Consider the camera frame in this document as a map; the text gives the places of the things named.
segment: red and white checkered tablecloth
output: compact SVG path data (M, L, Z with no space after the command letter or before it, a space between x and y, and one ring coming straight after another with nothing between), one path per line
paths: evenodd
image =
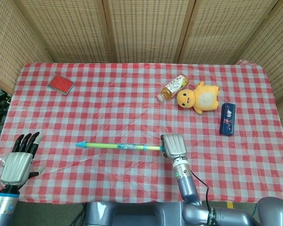
M181 73L191 89L200 81L218 85L220 106L236 104L234 136L219 135L221 108L198 115L175 98L159 102L162 87ZM67 96L47 87L55 74L75 82ZM37 131L44 138L33 169L46 168L20 189L23 201L179 201L171 161L160 152L75 146L83 140L160 145L166 133L183 134L191 169L210 186L210 200L283 199L283 129L265 71L249 62L29 64L18 77L0 157L19 134ZM205 200L206 188L195 183Z

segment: robot finger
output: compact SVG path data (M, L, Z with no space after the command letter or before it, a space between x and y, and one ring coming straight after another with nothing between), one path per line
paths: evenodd
M35 141L35 139L37 138L37 136L38 136L39 134L40 134L39 132L36 132L35 134L32 135L32 137L31 137L31 138L29 139L29 141L28 141L28 144L27 144L26 149L25 149L24 152L30 153L30 150L31 150L31 148L32 148L32 146L33 146L33 142Z
M24 134L21 134L17 140L15 141L15 145L13 147L13 150L11 152L18 152L21 144L21 140L24 137Z
M30 138L31 135L32 134L29 133L23 138L22 143L21 143L20 148L19 148L19 152L24 152L24 150L26 148L26 144L28 142L28 139Z

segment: yellow plush toy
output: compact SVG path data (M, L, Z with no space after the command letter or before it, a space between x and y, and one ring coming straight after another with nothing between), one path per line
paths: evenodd
M177 103L184 108L194 107L198 114L202 114L202 111L218 108L218 93L218 86L204 85L204 81L201 81L195 90L181 90L177 94Z

